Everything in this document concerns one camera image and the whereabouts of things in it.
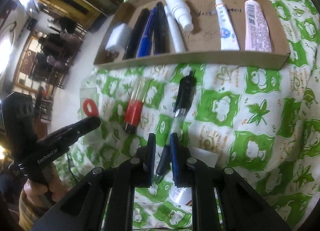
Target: black cable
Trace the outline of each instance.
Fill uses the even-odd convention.
[[[76,176],[75,176],[75,175],[73,174],[73,172],[71,171],[69,152],[67,152],[67,161],[68,161],[68,169],[69,169],[69,172],[70,172],[71,176],[73,177],[74,181],[76,182],[76,184],[78,184],[78,180],[77,180]]]

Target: human hand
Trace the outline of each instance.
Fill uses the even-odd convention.
[[[52,192],[52,200],[58,202],[67,193],[67,188],[62,184],[57,173],[56,166],[51,163],[49,167],[52,175],[48,184],[49,190]],[[23,188],[27,195],[27,199],[33,205],[40,208],[46,207],[39,198],[39,195],[43,195],[48,191],[48,187],[46,185],[28,179]]]

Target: screw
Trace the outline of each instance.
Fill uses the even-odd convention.
[[[225,172],[226,174],[231,175],[231,174],[233,173],[233,169],[232,169],[232,168],[225,168],[225,169],[224,169],[224,172]]]
[[[92,170],[93,174],[100,174],[102,172],[102,168],[101,167],[95,167]]]
[[[197,162],[197,159],[194,157],[190,157],[189,159],[187,159],[187,162],[190,164],[195,164]]]
[[[138,164],[140,162],[140,160],[137,157],[134,157],[130,160],[131,164]]]

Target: blue pen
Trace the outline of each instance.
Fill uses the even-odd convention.
[[[156,12],[156,7],[154,7],[150,13],[150,16],[148,18],[146,28],[143,32],[138,57],[144,57],[150,55],[151,52],[151,46],[152,46],[152,32],[153,32],[153,17]]]

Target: black marker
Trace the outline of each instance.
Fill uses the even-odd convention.
[[[149,15],[150,11],[147,8],[144,8],[141,11],[137,22],[133,27],[131,38],[129,39],[127,47],[125,48],[123,60],[135,57]]]
[[[165,22],[167,17],[161,1],[156,4],[153,34],[153,54],[165,53]]]

